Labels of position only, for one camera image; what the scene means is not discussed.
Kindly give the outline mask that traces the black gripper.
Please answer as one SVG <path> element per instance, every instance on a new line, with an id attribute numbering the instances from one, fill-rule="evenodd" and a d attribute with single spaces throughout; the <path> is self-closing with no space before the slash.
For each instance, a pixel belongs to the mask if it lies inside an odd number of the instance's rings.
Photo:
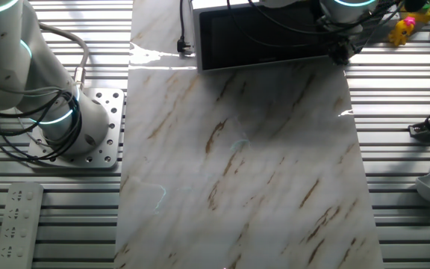
<path id="1" fill-rule="evenodd" d="M 347 37 L 336 36 L 336 39 L 328 46 L 328 56 L 340 66 L 348 65 L 350 58 L 357 53 L 359 53 L 359 47 Z"/>

